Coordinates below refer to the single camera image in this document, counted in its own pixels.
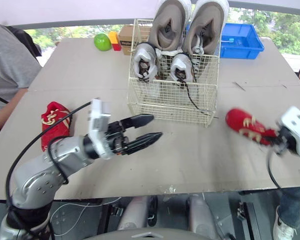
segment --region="white wire rack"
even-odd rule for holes
[[[152,20],[134,20],[127,97],[132,114],[152,114],[156,119],[207,127],[217,108],[220,44],[214,55],[192,56],[196,82],[188,82],[188,88],[171,79],[173,57],[168,55],[158,60],[158,79],[141,82],[133,71],[133,52],[139,43],[147,41],[151,27]]]

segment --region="white cable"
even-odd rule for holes
[[[118,197],[117,199],[113,200],[113,201],[110,201],[110,202],[106,202],[106,203],[103,203],[103,204],[100,204],[100,205],[89,205],[90,203],[88,203],[87,205],[82,205],[82,204],[76,204],[76,203],[66,203],[60,207],[58,207],[51,215],[51,222],[52,222],[52,219],[54,217],[54,215],[57,213],[58,210],[62,209],[63,207],[67,206],[67,205],[72,205],[72,206],[79,206],[79,207],[83,207],[82,211],[80,212],[79,214],[79,217],[77,218],[77,220],[75,221],[74,225],[69,229],[67,230],[65,233],[60,233],[60,234],[54,234],[56,237],[61,237],[61,236],[64,236],[66,234],[68,234],[72,229],[75,228],[75,226],[77,225],[77,223],[79,222],[82,214],[84,213],[84,211],[86,210],[86,208],[94,208],[94,207],[100,207],[102,205],[108,205],[108,204],[113,204],[115,202],[117,202],[118,200],[120,200],[121,197]]]

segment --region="red shoe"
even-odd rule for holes
[[[246,136],[259,144],[271,145],[271,140],[277,137],[275,130],[266,129],[254,116],[238,108],[231,109],[226,114],[225,121],[230,128],[240,135]]]
[[[47,106],[46,112],[41,115],[42,131],[49,128],[52,124],[65,117],[67,114],[69,114],[69,110],[63,105],[55,101],[50,102]],[[47,150],[49,142],[55,137],[69,136],[71,119],[72,117],[66,118],[41,137],[42,151]]]

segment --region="red block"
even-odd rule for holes
[[[113,43],[112,47],[113,47],[113,50],[115,50],[115,51],[121,51],[120,43]]]

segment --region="blue plastic tray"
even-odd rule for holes
[[[264,49],[253,25],[225,24],[221,36],[221,58],[255,59]]]

